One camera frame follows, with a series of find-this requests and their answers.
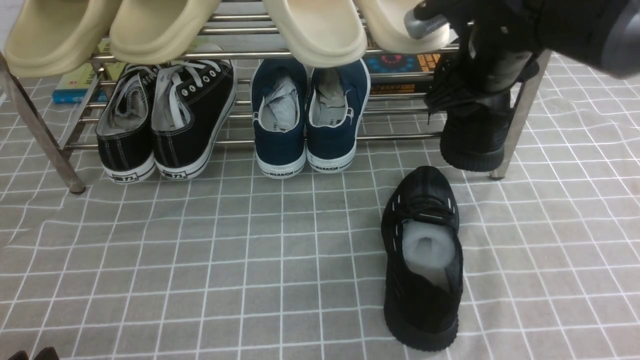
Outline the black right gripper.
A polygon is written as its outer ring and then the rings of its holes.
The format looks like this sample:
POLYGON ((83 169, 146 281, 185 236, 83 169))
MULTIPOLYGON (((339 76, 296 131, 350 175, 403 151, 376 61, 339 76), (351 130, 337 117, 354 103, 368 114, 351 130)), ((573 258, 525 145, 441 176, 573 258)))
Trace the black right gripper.
POLYGON ((537 75, 540 0, 473 0, 458 70, 474 92, 499 93, 537 75))

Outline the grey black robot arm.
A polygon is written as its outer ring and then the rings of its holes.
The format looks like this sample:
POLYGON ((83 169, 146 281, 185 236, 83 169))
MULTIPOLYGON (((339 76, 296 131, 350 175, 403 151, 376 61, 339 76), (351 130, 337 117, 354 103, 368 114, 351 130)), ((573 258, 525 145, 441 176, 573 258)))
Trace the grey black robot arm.
POLYGON ((447 75, 483 94, 535 75, 553 51, 615 79, 639 74, 637 0, 476 0, 473 27, 447 75))

